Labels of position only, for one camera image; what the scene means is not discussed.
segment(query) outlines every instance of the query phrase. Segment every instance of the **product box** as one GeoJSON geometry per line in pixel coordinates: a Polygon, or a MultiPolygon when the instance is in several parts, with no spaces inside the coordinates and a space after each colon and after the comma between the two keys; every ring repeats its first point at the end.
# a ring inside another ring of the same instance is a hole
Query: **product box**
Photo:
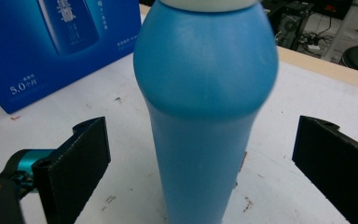
{"type": "Polygon", "coordinates": [[[137,0],[0,0],[0,106],[12,113],[133,52],[137,0]]]}

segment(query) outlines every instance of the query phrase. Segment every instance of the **table surface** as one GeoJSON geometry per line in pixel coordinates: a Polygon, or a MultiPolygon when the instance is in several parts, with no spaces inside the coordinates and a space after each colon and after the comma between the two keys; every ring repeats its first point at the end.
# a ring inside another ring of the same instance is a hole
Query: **table surface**
{"type": "MultiPolygon", "coordinates": [[[[278,79],[255,121],[223,223],[348,223],[291,156],[300,115],[329,120],[358,141],[358,72],[286,49],[279,54],[278,79]]],[[[74,125],[100,116],[112,162],[76,223],[168,223],[132,54],[16,113],[0,108],[0,172],[14,152],[56,148],[74,125]]],[[[46,223],[37,194],[21,206],[27,223],[46,223]]]]}

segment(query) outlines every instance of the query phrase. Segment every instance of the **scratch mark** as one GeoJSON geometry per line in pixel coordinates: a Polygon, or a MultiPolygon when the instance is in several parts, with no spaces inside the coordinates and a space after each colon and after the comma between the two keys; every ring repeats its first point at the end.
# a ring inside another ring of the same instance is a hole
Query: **scratch mark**
{"type": "Polygon", "coordinates": [[[248,211],[249,209],[251,209],[253,207],[253,203],[252,201],[248,198],[248,197],[245,197],[245,200],[246,202],[248,203],[245,207],[245,209],[243,209],[243,213],[245,213],[246,211],[248,211]]]}
{"type": "Polygon", "coordinates": [[[116,196],[109,195],[109,197],[106,198],[105,202],[111,203],[115,198],[116,198],[116,196]]]}
{"type": "Polygon", "coordinates": [[[121,98],[120,97],[116,98],[115,101],[117,101],[119,104],[121,104],[121,98]]]}
{"type": "Polygon", "coordinates": [[[298,211],[295,209],[295,213],[296,213],[296,217],[299,218],[300,214],[298,213],[298,211]]]}
{"type": "Polygon", "coordinates": [[[16,119],[19,119],[19,118],[21,118],[21,116],[16,116],[16,117],[14,117],[14,118],[11,117],[10,119],[11,119],[11,120],[16,120],[16,119]]]}

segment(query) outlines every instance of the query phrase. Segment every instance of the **teal metal part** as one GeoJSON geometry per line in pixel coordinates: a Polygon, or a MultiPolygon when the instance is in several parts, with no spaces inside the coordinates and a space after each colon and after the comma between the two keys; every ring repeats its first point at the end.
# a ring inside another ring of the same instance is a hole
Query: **teal metal part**
{"type": "Polygon", "coordinates": [[[32,149],[27,152],[19,162],[17,171],[24,171],[30,177],[34,178],[34,172],[32,171],[32,165],[43,158],[46,158],[54,149],[32,149]]]}

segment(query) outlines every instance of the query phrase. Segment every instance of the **bottle image on box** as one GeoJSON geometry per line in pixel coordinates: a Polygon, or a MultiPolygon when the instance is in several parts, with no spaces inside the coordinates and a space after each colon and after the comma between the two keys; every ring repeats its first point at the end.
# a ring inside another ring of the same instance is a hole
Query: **bottle image on box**
{"type": "Polygon", "coordinates": [[[51,41],[59,55],[88,48],[99,39],[85,0],[38,0],[51,41]]]}

